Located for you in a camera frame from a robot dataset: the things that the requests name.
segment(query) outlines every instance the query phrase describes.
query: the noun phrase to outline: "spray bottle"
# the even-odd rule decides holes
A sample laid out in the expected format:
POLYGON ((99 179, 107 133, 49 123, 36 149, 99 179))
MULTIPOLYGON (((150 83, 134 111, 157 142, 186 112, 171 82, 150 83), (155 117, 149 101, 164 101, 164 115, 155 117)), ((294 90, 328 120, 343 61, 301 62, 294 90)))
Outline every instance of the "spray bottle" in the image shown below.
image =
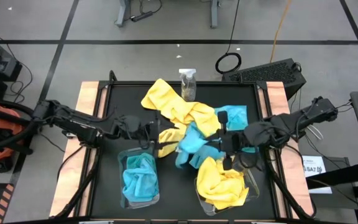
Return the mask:
POLYGON ((187 101, 192 102, 196 99, 196 73, 195 68, 182 68, 179 69, 181 78, 181 97, 187 101))

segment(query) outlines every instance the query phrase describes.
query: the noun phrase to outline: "white label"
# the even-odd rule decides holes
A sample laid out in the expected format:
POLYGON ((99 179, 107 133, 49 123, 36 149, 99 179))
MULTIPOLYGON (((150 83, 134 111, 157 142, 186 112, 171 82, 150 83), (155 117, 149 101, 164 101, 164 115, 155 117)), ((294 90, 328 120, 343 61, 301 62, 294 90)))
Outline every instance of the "white label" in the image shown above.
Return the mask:
MULTIPOLYGON (((303 158, 303 171, 305 172, 305 177, 310 177, 317 174, 322 174, 326 172, 324 166, 323 158, 321 156, 302 156, 303 158)), ((330 187, 322 187, 319 189, 309 190, 311 194, 332 194, 333 191, 330 187)))

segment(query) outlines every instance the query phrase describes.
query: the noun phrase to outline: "yellow cloth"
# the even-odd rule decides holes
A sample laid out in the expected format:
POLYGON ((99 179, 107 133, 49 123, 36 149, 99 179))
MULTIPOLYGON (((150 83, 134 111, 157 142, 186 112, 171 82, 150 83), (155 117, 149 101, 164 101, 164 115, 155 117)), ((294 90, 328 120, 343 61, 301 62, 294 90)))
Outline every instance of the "yellow cloth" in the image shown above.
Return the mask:
MULTIPOLYGON (((198 102, 186 102, 175 90, 161 78, 155 81, 142 100, 142 106, 147 109, 159 110, 161 115, 168 118, 179 129, 168 129, 160 133, 159 141, 179 141, 192 121, 205 135, 210 136, 220 128, 214 108, 198 102)), ((163 157, 173 152, 177 144, 165 146, 158 152, 163 157)))
POLYGON ((246 201, 248 190, 243 173, 234 169, 224 170, 220 159, 215 162, 208 157, 198 170, 198 194, 217 209, 242 206, 246 201))
MULTIPOLYGON (((185 137, 186 126, 183 127, 183 126, 180 126, 180 124, 179 125, 176 124, 175 126, 179 129, 170 128, 170 129, 164 130, 158 136, 158 141, 159 142, 175 142, 175 141, 178 142, 178 141, 182 140, 183 137, 185 137)), ((177 146, 178 146, 178 143, 173 143, 173 144, 164 146, 162 149, 158 150, 158 158, 167 156, 168 154, 173 152, 177 146)))

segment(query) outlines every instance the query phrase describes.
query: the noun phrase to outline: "blue towel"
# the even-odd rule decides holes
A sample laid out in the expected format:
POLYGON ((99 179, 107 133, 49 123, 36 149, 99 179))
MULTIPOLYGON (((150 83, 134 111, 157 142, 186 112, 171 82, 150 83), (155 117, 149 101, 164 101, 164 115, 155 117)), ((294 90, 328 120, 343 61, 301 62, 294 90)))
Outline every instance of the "blue towel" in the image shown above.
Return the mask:
POLYGON ((149 202, 158 194, 155 159, 147 153, 127 158, 122 193, 130 202, 149 202))
POLYGON ((227 111, 226 128, 228 131, 240 131, 248 126, 247 106, 222 106, 215 108, 215 114, 218 112, 227 111))
POLYGON ((222 159, 224 157, 224 152, 219 152, 215 147, 204 145, 196 152, 196 154, 194 154, 189 164, 194 168, 199 169, 207 157, 212 157, 214 160, 222 159))
MULTIPOLYGON (((227 130, 240 131, 248 126, 247 106, 227 105, 221 108, 215 108, 215 114, 218 114, 220 111, 227 111, 227 130)), ((221 157, 220 153, 223 152, 219 152, 214 147, 209 146, 200 151, 202 146, 207 143, 204 138, 205 136, 198 130, 196 123, 190 123, 187 127, 185 137, 178 144, 179 154, 175 161, 175 165, 181 167, 182 164, 187 162, 190 154, 194 154, 194 161, 191 165, 196 169, 200 167, 198 164, 202 164, 208 156, 219 159, 221 157)), ((254 147, 245 147, 241 150, 244 152, 255 152, 254 147)))

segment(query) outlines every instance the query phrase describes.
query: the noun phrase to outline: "wooden board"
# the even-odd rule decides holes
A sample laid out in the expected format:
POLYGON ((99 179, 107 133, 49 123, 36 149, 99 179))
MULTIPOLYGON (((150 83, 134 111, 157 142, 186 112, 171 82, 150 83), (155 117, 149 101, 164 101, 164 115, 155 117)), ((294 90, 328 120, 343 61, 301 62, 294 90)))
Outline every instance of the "wooden board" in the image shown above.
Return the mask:
MULTIPOLYGON (((96 96, 98 94, 98 86, 99 82, 82 83, 75 108, 77 111, 86 114, 93 114, 96 96)), ((80 143, 78 142, 77 138, 69 139, 67 141, 63 160, 75 152, 79 147, 80 143)), ((52 207, 50 209, 50 216, 58 214, 70 201, 75 191, 77 190, 80 183, 85 151, 86 149, 83 148, 81 151, 75 154, 75 156, 66 162, 60 171, 55 196, 53 197, 52 207)), ((83 198, 83 201, 88 201, 87 195, 85 196, 86 198, 83 198)))
MULTIPOLYGON (((96 95, 98 91, 99 82, 83 82, 78 96, 76 110, 92 114, 96 95)), ((289 113, 288 102, 284 91, 283 83, 281 82, 268 82, 268 95, 270 100, 270 107, 273 114, 289 113)), ((259 91, 260 103, 262 107, 263 116, 267 116, 264 96, 262 91, 259 91)), ((104 108, 104 98, 106 92, 102 92, 101 104, 99 107, 98 116, 101 117, 104 108)), ((296 142, 291 140, 289 145, 298 149, 296 142)), ((66 153, 63 160, 69 156, 72 152, 78 149, 78 141, 76 139, 69 140, 67 142, 66 153)), ((80 182, 81 171, 84 163, 85 150, 80 151, 76 156, 70 159, 63 167, 60 178, 57 184, 55 197, 53 199, 50 215, 56 215, 60 212, 67 202, 71 199, 73 194, 78 188, 80 182)), ((287 187, 296 201, 302 206, 305 212, 309 215, 313 213, 313 207, 306 184, 305 175, 303 173, 303 166, 299 155, 292 151, 292 149, 284 148, 282 151, 282 163, 285 174, 285 180, 287 187)), ((93 156, 90 158, 90 165, 93 162, 93 156)), ((276 186, 277 201, 281 217, 286 217, 285 206, 283 202, 283 195, 280 189, 276 186)), ((81 201, 80 215, 85 215, 86 205, 88 203, 89 187, 83 194, 81 201)), ((293 217, 296 218, 296 214, 292 211, 293 217)))
MULTIPOLYGON (((267 82, 267 92, 270 100, 270 107, 273 114, 290 113, 287 96, 285 95, 284 85, 282 82, 267 82)), ((298 144, 290 140, 288 145, 298 150, 298 144)), ((285 182, 287 189, 291 192, 298 204, 309 214, 313 214, 308 186, 306 183, 305 173, 303 172, 302 158, 298 153, 289 147, 284 147, 281 160, 283 164, 285 182)), ((293 218, 298 216, 292 210, 293 218)))

